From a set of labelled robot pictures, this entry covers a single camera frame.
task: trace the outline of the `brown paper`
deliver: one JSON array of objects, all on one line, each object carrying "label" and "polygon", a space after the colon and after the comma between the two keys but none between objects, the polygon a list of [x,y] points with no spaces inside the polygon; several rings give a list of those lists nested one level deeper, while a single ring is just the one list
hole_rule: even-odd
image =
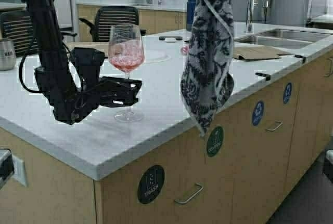
[{"label": "brown paper", "polygon": [[76,47],[93,48],[104,52],[105,57],[107,57],[109,53],[109,43],[107,42],[70,42],[67,46],[70,50],[73,50]]},{"label": "brown paper", "polygon": [[282,55],[292,55],[292,53],[269,46],[244,46],[234,49],[234,58],[244,61],[280,59]]}]

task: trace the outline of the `water bottle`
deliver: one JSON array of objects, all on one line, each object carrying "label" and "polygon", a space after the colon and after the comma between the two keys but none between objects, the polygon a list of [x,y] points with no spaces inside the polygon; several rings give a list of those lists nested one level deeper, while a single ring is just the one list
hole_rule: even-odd
[{"label": "water bottle", "polygon": [[187,17],[186,17],[186,30],[187,31],[192,30],[196,3],[197,3],[197,0],[187,0]]}]

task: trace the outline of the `electrical outlet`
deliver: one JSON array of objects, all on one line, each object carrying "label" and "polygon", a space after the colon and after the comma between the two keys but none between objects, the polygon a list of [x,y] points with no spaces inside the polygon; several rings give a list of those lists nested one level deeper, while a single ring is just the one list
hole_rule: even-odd
[{"label": "electrical outlet", "polygon": [[14,163],[14,172],[15,172],[12,178],[21,183],[23,186],[27,187],[28,183],[27,183],[27,175],[25,173],[24,161],[14,155],[12,155],[12,160]]}]

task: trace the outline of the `recycling sticker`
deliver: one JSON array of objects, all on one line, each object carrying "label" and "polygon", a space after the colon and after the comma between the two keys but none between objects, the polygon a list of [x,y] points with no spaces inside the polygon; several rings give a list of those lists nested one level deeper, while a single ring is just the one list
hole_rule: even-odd
[{"label": "recycling sticker", "polygon": [[210,134],[207,142],[207,155],[214,157],[220,151],[224,139],[224,130],[222,127],[217,127]]},{"label": "recycling sticker", "polygon": [[252,114],[252,124],[254,126],[258,126],[260,124],[264,116],[264,111],[265,111],[265,104],[263,101],[259,101],[255,106]]},{"label": "recycling sticker", "polygon": [[289,103],[289,100],[290,100],[290,98],[291,98],[291,94],[292,94],[292,83],[289,83],[289,84],[286,86],[285,92],[284,92],[284,94],[283,94],[283,103],[284,103],[284,104]]}]

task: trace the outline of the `glass stem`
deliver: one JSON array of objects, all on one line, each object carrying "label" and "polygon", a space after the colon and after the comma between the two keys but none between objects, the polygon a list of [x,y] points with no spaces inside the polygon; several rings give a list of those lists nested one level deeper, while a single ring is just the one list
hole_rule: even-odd
[{"label": "glass stem", "polygon": [[[129,80],[130,79],[130,74],[129,73],[125,73],[125,78],[127,79],[127,80]],[[127,107],[127,114],[128,115],[131,115],[133,112],[132,112],[132,107],[130,106],[130,107]]]}]

